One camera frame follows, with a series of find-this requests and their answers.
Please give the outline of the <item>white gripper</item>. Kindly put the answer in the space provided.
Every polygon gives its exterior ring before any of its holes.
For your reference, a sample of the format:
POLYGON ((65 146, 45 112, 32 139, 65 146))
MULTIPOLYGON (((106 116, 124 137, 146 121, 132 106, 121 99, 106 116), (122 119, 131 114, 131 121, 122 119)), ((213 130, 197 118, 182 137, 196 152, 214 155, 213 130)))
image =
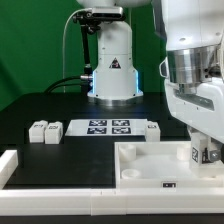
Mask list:
POLYGON ((211 82, 198 85, 196 94, 189 95, 178 94, 176 86, 168 79, 164 86, 171 115, 211 137, 202 151, 202 163, 220 161, 224 143, 224 81, 213 78, 211 82))

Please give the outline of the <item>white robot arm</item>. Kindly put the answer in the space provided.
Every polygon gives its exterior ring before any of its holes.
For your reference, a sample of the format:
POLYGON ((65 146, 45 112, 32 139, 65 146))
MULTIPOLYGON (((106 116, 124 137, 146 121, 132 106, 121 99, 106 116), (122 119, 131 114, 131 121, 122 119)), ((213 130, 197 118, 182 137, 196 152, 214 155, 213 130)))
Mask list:
POLYGON ((221 159, 224 147, 224 0, 77 0, 81 24, 98 34, 98 65, 88 97, 101 103, 142 94, 132 64, 125 7, 153 5, 156 32, 166 41, 160 75, 168 108, 188 126, 196 163, 221 159))

